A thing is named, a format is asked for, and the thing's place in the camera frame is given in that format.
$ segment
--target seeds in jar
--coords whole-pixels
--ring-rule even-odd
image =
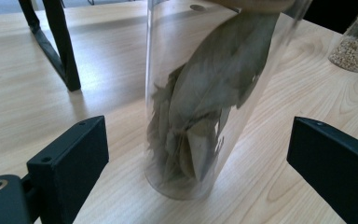
[[[358,72],[358,38],[345,36],[328,59],[341,68]]]

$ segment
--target wooden table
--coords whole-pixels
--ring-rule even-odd
[[[178,202],[143,173],[146,2],[65,13],[82,82],[75,92],[23,15],[0,16],[0,175],[23,177],[25,163],[69,127],[105,115],[110,162],[76,223],[343,223],[286,161],[294,116],[358,138],[358,74],[327,60],[339,34],[301,22],[212,194]]]

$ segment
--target dried leaf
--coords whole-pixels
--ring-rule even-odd
[[[171,74],[168,76],[168,82],[165,85],[165,88],[161,88],[155,85],[156,91],[152,95],[152,99],[154,102],[153,109],[155,112],[159,111],[159,107],[163,102],[171,101],[172,92],[176,83],[176,79],[179,77],[184,66],[185,65],[182,65],[177,69],[175,69],[173,72],[171,72]]]
[[[173,132],[168,132],[165,150],[168,152],[170,156],[174,155],[176,149],[178,148],[178,144],[180,143],[178,143],[178,139],[173,134]]]
[[[188,144],[188,140],[186,137],[182,138],[182,143],[181,143],[181,147],[180,147],[179,164],[180,164],[180,167],[181,167],[183,173],[186,176],[188,176],[190,178],[193,178],[195,176],[194,165],[193,165],[193,161],[191,158],[191,149],[190,149],[190,145]]]
[[[168,123],[168,109],[170,108],[170,102],[164,101],[159,106],[159,119],[158,119],[158,135],[161,141],[165,142],[167,139],[167,133],[169,130]]]
[[[163,183],[175,179],[178,174],[182,173],[180,166],[176,163],[175,157],[172,156],[167,157],[165,166],[163,168]]]
[[[226,126],[230,110],[231,110],[231,108],[229,108],[229,107],[228,108],[223,108],[221,113],[220,113],[219,126],[218,126],[218,130],[217,130],[217,137],[219,137],[220,133],[223,131],[223,128]]]
[[[172,128],[188,129],[192,120],[243,101],[264,69],[278,17],[242,12],[202,41],[176,81],[169,112]]]
[[[191,149],[194,173],[199,181],[206,176],[214,161],[217,144],[214,125],[216,122],[203,119],[192,126],[186,133]]]

